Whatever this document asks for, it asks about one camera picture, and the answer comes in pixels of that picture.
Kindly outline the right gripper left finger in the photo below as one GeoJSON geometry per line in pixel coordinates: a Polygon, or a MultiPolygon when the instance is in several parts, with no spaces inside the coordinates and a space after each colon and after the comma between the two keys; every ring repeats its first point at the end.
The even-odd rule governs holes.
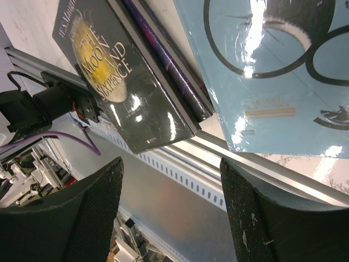
{"type": "Polygon", "coordinates": [[[123,171],[117,157],[67,188],[1,209],[1,261],[106,261],[123,171]]]}

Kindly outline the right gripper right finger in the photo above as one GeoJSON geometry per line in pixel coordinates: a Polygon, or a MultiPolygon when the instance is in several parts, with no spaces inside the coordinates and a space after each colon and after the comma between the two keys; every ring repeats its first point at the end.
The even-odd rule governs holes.
{"type": "Polygon", "coordinates": [[[220,162],[238,261],[348,261],[348,208],[289,193],[220,162]]]}

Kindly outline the black Moon and Sixpence book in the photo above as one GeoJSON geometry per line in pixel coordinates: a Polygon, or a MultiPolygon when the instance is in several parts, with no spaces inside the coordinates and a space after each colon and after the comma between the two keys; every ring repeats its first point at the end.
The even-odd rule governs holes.
{"type": "Polygon", "coordinates": [[[122,1],[60,1],[52,36],[133,153],[200,130],[122,1]]]}

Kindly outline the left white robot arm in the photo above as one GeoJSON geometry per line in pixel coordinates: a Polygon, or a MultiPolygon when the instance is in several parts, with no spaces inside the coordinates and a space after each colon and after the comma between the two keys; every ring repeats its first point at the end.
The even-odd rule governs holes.
{"type": "Polygon", "coordinates": [[[77,90],[54,85],[35,95],[11,90],[1,93],[1,154],[48,132],[54,120],[73,111],[77,90]]]}

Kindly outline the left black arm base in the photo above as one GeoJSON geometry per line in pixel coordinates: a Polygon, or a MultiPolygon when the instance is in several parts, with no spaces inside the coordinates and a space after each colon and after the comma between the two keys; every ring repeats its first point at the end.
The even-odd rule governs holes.
{"type": "Polygon", "coordinates": [[[41,102],[53,120],[68,112],[75,112],[81,118],[99,122],[100,111],[97,101],[83,85],[46,71],[41,72],[41,77],[46,90],[37,93],[35,98],[41,102]]]}

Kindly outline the light blue fish book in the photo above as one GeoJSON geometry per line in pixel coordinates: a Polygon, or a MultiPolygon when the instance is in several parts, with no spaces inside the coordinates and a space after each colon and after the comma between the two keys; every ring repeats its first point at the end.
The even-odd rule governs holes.
{"type": "Polygon", "coordinates": [[[348,1],[175,1],[233,152],[348,157],[348,1]]]}

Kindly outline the dark purple book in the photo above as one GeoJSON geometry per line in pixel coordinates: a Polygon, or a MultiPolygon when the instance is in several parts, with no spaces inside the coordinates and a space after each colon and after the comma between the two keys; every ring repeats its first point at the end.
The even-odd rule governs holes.
{"type": "Polygon", "coordinates": [[[203,81],[193,71],[149,5],[144,1],[123,3],[197,121],[210,118],[214,109],[203,81]]]}

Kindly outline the aluminium mounting rail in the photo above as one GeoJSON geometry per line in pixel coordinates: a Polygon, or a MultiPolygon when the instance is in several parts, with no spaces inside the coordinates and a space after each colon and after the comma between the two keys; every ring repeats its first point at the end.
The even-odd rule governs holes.
{"type": "MultiPolygon", "coordinates": [[[[9,56],[14,68],[19,72],[24,72],[39,81],[44,81],[41,72],[47,72],[82,88],[83,91],[88,91],[87,87],[77,75],[56,67],[55,65],[46,63],[45,61],[13,47],[6,47],[5,52],[9,56]]],[[[90,129],[93,129],[99,136],[133,154],[119,134],[115,130],[112,131],[111,127],[105,127],[101,123],[90,125],[90,129]]],[[[161,167],[160,160],[150,160],[151,157],[161,158],[168,163],[169,166],[181,169],[181,171],[185,168],[192,170],[185,172],[191,172],[194,176],[194,181],[197,182],[203,182],[204,178],[199,178],[199,176],[204,175],[194,175],[194,173],[205,173],[206,177],[210,177],[207,178],[209,182],[205,183],[216,183],[218,184],[218,186],[214,186],[216,188],[221,187],[220,174],[217,170],[220,166],[221,158],[225,157],[259,179],[292,194],[335,206],[348,207],[347,194],[256,154],[230,152],[226,149],[223,140],[206,132],[199,132],[197,136],[192,139],[148,151],[137,155],[137,157],[139,159],[142,158],[142,161],[147,162],[148,165],[154,163],[156,169],[170,177],[170,168],[167,168],[167,171],[165,171],[165,164],[161,167]]]]}

